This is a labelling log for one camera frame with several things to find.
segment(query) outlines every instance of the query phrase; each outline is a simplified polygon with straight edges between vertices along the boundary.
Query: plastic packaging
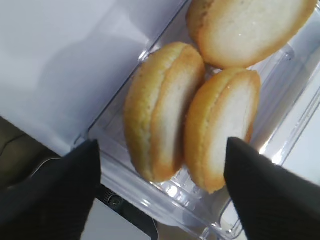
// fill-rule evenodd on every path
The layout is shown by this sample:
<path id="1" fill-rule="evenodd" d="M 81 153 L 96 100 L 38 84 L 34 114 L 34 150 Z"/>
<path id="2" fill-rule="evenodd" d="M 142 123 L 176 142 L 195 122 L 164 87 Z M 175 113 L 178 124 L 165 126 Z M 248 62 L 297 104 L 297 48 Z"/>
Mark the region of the plastic packaging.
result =
<path id="1" fill-rule="evenodd" d="M 185 15 L 190 1 L 167 29 L 143 51 L 137 64 L 163 45 L 181 41 L 193 44 Z M 280 51 L 252 66 L 261 76 L 262 88 L 251 145 L 275 164 L 282 165 L 320 102 L 320 5 L 300 32 Z M 207 67 L 207 74 L 218 72 Z M 178 226 L 198 239 L 211 234 L 235 239 L 242 226 L 226 188 L 207 194 L 190 179 L 184 167 L 170 181 L 144 181 L 131 164 L 123 130 L 123 104 L 132 76 L 115 79 L 125 84 L 88 131 L 98 139 L 102 182 L 108 188 L 167 225 Z"/>

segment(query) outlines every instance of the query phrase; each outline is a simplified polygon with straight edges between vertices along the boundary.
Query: plastic tray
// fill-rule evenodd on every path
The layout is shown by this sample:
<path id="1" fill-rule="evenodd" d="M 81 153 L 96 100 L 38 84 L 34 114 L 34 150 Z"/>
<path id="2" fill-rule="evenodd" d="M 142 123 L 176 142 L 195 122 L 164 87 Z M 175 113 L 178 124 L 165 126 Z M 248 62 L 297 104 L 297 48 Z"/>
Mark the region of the plastic tray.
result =
<path id="1" fill-rule="evenodd" d="M 163 45 L 181 41 L 193 44 L 185 15 L 190 1 L 137 59 L 137 66 Z M 320 5 L 301 31 L 280 51 L 250 69 L 262 79 L 260 105 L 251 145 L 275 164 L 282 165 L 308 124 L 320 99 Z M 219 69 L 207 66 L 207 77 Z M 131 164 L 123 130 L 123 104 L 132 76 L 115 79 L 125 84 L 88 131 L 98 139 L 102 182 L 108 188 L 167 225 L 178 226 L 199 239 L 212 234 L 235 239 L 242 226 L 226 188 L 207 194 L 190 179 L 184 167 L 170 181 L 144 181 Z"/>

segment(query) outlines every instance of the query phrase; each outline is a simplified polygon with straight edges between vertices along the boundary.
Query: clear plastic container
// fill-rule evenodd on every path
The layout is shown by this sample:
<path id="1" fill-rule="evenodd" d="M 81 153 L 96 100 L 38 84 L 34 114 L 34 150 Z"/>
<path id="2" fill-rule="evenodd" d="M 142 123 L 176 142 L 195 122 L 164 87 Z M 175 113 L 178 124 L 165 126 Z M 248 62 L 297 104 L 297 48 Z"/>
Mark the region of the clear plastic container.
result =
<path id="1" fill-rule="evenodd" d="M 153 46 L 141 53 L 137 66 L 165 44 L 193 44 L 185 20 L 190 1 L 185 2 Z M 250 144 L 282 165 L 320 102 L 320 4 L 283 49 L 250 69 L 257 70 L 262 79 Z M 207 67 L 208 76 L 218 71 Z M 162 183 L 146 182 L 136 173 L 123 129 L 123 104 L 134 73 L 127 79 L 115 79 L 125 84 L 86 136 L 99 141 L 102 182 L 156 220 L 178 226 L 198 239 L 214 234 L 226 240 L 237 238 L 242 226 L 226 188 L 207 194 L 191 181 L 185 167 Z"/>

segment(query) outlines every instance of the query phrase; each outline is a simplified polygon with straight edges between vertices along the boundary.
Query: baked good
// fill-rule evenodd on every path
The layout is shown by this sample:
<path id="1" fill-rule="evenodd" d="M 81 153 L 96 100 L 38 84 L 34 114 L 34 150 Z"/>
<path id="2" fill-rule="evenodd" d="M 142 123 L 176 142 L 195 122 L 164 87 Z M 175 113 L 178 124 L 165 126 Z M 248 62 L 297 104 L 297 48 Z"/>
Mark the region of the baked good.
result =
<path id="1" fill-rule="evenodd" d="M 186 118 L 184 156 L 198 187 L 213 193 L 225 185 L 227 139 L 250 140 L 260 88 L 256 71 L 230 68 L 214 75 L 195 95 Z"/>
<path id="2" fill-rule="evenodd" d="M 206 63 L 247 68 L 280 50 L 317 0 L 193 0 L 187 27 Z"/>
<path id="3" fill-rule="evenodd" d="M 201 55 L 182 42 L 156 51 L 137 71 L 124 105 L 124 133 L 146 180 L 169 180 L 181 168 L 183 123 L 204 75 Z"/>

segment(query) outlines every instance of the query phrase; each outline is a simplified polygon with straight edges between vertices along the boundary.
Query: white surface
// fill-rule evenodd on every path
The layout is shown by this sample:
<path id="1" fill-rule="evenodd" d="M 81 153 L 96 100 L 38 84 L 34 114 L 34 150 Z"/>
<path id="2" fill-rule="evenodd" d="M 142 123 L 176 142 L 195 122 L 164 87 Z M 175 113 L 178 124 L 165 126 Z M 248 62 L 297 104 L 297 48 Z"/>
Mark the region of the white surface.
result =
<path id="1" fill-rule="evenodd" d="M 65 155 L 183 0 L 0 0 L 0 115 Z"/>
<path id="2" fill-rule="evenodd" d="M 151 238 L 126 219 L 95 200 L 81 240 L 150 240 Z"/>

